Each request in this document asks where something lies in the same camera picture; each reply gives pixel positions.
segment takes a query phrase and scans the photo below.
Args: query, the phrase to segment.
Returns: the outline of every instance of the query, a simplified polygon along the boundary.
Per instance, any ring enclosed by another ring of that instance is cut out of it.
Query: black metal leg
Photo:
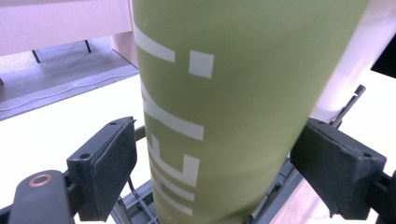
[[[88,40],[84,40],[85,45],[87,46],[88,52],[91,53],[90,44],[88,44]]]
[[[41,62],[40,62],[40,59],[38,59],[38,56],[37,56],[37,54],[35,53],[35,50],[32,50],[32,53],[33,53],[33,55],[35,55],[35,61],[36,61],[37,63],[41,63]]]

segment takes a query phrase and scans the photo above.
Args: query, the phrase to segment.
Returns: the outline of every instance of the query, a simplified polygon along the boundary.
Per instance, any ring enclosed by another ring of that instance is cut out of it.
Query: olive green container
[[[245,220],[304,127],[366,5],[134,0],[162,224]]]

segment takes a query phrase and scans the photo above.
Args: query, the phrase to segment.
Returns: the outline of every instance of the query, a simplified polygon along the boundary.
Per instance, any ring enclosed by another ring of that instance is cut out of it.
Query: gray floor
[[[0,120],[132,77],[138,70],[108,37],[0,57]]]

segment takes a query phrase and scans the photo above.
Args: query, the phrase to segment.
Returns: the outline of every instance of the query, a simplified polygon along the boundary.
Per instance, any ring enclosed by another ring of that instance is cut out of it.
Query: white stripe
[[[154,136],[154,134],[151,135],[151,139],[153,142],[158,141],[158,139]],[[177,169],[173,168],[170,166],[168,163],[163,161],[160,157],[160,149],[159,148],[153,148],[151,147],[151,144],[148,143],[148,152],[151,155],[152,159],[154,159],[157,164],[170,176],[173,178],[177,179],[178,181],[192,186],[196,187],[197,185],[197,179],[198,179],[198,170],[199,170],[199,160],[184,154],[183,155],[183,172],[178,171]]]
[[[150,37],[143,34],[136,24],[134,24],[134,41],[136,41],[136,44],[145,52],[168,62],[175,62],[176,56],[173,50],[155,42]]]
[[[167,180],[163,175],[158,172],[158,170],[155,168],[155,166],[151,166],[151,171],[154,173],[154,178],[159,182],[163,183],[168,189],[170,189],[172,192],[174,192],[176,195],[178,195],[180,198],[183,198],[187,201],[194,202],[195,195],[191,192],[188,192],[184,189],[179,188],[178,186],[174,185],[171,183],[169,180]]]
[[[144,97],[143,108],[148,115],[152,116],[168,128],[178,133],[184,134],[196,140],[204,140],[204,126],[178,118],[175,115],[160,108],[149,95],[149,92],[147,91],[143,81],[141,82],[141,89]]]
[[[190,50],[189,73],[199,77],[212,78],[214,61],[213,54]]]
[[[163,196],[163,198],[172,206],[174,206],[177,210],[179,210],[182,213],[185,213],[189,216],[192,216],[192,209],[176,202],[175,200],[173,200],[171,197],[169,197],[165,192],[163,192],[163,190],[161,189],[161,186],[158,186],[158,183],[154,180],[152,180],[152,183],[154,185],[154,187],[158,190],[158,192],[161,194],[161,196]]]

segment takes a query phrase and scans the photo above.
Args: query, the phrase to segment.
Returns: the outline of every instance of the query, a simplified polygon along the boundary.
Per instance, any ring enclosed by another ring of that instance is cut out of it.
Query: green cylinder
[[[162,224],[245,220],[304,127],[366,5],[134,0]]]

